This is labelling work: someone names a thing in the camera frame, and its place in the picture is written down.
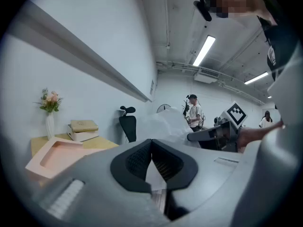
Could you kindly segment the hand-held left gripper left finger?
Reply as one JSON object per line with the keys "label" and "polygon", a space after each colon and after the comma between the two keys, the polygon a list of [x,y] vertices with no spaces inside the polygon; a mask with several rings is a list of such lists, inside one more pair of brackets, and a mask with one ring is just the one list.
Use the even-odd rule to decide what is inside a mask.
{"label": "hand-held left gripper left finger", "polygon": [[118,154],[110,164],[113,178],[127,191],[151,193],[151,185],[146,182],[149,164],[152,160],[152,140]]}

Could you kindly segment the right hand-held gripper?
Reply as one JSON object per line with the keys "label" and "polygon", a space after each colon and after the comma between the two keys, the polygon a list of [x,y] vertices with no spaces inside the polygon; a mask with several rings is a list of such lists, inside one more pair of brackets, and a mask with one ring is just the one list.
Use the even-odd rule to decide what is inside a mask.
{"label": "right hand-held gripper", "polygon": [[188,141],[199,141],[200,147],[209,150],[238,152],[237,139],[247,114],[237,102],[214,119],[214,127],[187,135]]}

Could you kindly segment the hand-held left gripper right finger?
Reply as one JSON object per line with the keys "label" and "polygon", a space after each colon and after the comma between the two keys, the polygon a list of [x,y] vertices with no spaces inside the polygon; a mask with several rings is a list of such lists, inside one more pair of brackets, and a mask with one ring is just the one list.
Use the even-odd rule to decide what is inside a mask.
{"label": "hand-held left gripper right finger", "polygon": [[198,164],[191,156],[159,140],[151,141],[151,159],[168,190],[187,188],[198,172]]}

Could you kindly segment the pink box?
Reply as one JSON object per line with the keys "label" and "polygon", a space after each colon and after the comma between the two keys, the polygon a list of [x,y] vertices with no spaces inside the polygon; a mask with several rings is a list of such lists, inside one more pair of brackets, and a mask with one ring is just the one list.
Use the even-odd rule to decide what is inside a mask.
{"label": "pink box", "polygon": [[100,136],[84,142],[69,140],[65,134],[50,140],[46,136],[32,138],[32,158],[25,169],[36,181],[45,182],[84,156],[117,146]]}

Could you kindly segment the person's right forearm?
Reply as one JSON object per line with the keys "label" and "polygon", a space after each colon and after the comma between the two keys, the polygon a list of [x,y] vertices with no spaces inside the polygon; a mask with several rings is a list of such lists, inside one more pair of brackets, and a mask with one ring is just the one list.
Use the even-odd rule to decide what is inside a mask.
{"label": "person's right forearm", "polygon": [[262,140],[263,137],[268,134],[270,131],[281,128],[283,126],[283,122],[279,121],[269,127],[259,128],[259,129],[251,129],[251,128],[242,128],[238,134],[237,138],[237,147],[238,149],[246,147],[249,143],[257,140]]}

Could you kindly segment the black office chair with headrest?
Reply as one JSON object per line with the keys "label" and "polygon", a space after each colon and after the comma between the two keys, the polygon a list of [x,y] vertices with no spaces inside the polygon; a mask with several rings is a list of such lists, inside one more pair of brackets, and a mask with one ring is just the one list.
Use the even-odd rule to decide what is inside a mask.
{"label": "black office chair with headrest", "polygon": [[119,117],[120,125],[128,139],[129,142],[135,142],[136,141],[136,117],[133,115],[127,115],[127,114],[133,114],[135,113],[136,109],[134,107],[128,107],[125,106],[120,107],[121,110],[124,110],[123,116]]}

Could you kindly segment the white storage box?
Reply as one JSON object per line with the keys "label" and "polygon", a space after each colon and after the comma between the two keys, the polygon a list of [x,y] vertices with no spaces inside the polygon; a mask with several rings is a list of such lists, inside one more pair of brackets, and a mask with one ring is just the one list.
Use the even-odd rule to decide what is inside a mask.
{"label": "white storage box", "polygon": [[75,133],[71,129],[71,125],[67,124],[67,135],[73,140],[73,141],[86,141],[93,138],[96,138],[99,136],[99,131],[86,131],[86,132],[78,132]]}

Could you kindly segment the tan book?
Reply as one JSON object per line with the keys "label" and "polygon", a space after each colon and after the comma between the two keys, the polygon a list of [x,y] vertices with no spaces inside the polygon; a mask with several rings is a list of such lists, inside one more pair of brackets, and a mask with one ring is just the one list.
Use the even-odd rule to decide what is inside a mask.
{"label": "tan book", "polygon": [[70,126],[75,133],[98,131],[98,126],[93,120],[71,120]]}

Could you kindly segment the ceiling air conditioner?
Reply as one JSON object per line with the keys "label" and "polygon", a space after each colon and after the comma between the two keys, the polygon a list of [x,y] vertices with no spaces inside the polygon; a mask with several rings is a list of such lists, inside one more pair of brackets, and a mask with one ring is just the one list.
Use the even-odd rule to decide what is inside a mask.
{"label": "ceiling air conditioner", "polygon": [[218,80],[219,74],[212,70],[200,68],[198,72],[194,75],[194,80],[206,84],[216,82]]}

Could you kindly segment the long ceiling light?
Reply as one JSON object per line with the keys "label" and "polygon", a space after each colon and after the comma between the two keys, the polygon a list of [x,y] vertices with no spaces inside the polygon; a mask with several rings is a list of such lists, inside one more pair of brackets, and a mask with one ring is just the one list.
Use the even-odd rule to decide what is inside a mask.
{"label": "long ceiling light", "polygon": [[216,41],[216,39],[210,35],[207,36],[199,54],[197,55],[193,66],[198,67],[202,60],[204,59],[204,57],[207,55],[207,53],[209,52],[209,50],[211,49],[212,45],[214,44],[214,42]]}
{"label": "long ceiling light", "polygon": [[256,76],[256,77],[254,77],[254,78],[252,78],[252,79],[250,79],[250,80],[248,80],[248,81],[245,81],[244,84],[248,85],[248,84],[254,83],[255,81],[257,81],[259,79],[262,79],[262,78],[264,78],[266,76],[268,76],[268,72],[267,71],[264,72],[264,73],[262,73],[262,74],[260,74],[260,75],[258,75],[258,76]]}

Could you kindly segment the white ribbed vase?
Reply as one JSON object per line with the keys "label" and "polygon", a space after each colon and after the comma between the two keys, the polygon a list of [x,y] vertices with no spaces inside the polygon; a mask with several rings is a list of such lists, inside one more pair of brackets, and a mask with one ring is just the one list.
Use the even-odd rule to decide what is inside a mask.
{"label": "white ribbed vase", "polygon": [[45,125],[47,130],[47,138],[50,140],[54,137],[54,117],[53,112],[48,113],[45,119]]}

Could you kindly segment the pink flower bouquet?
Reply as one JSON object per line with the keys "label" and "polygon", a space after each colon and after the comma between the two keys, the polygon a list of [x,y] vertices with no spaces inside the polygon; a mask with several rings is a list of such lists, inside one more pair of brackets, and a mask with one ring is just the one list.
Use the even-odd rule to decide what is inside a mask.
{"label": "pink flower bouquet", "polygon": [[48,113],[52,113],[59,111],[59,106],[61,105],[62,100],[63,98],[59,97],[55,91],[49,92],[48,88],[44,88],[42,90],[40,101],[35,102],[35,104],[38,104],[40,109],[45,110]]}

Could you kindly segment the person's grey vest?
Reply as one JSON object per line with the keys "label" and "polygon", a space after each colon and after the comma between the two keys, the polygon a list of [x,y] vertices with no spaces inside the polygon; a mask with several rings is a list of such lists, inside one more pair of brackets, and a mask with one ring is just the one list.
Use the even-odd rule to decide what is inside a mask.
{"label": "person's grey vest", "polygon": [[297,45],[282,73],[268,89],[286,126],[303,127],[303,47]]}

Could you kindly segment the person's black clothing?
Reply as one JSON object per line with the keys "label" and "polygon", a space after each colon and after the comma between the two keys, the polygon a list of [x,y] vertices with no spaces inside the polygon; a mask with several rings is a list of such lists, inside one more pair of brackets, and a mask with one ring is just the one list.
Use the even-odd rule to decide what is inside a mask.
{"label": "person's black clothing", "polygon": [[265,19],[261,17],[258,19],[269,45],[267,65],[271,70],[273,80],[276,80],[292,57],[298,43],[298,36],[285,24],[270,25]]}

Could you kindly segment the grey wall trunking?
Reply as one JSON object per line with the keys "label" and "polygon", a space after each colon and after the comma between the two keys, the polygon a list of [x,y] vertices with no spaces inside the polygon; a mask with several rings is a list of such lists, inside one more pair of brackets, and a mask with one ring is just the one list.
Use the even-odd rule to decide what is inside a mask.
{"label": "grey wall trunking", "polygon": [[6,32],[138,100],[149,101],[106,60],[29,0],[19,9]]}

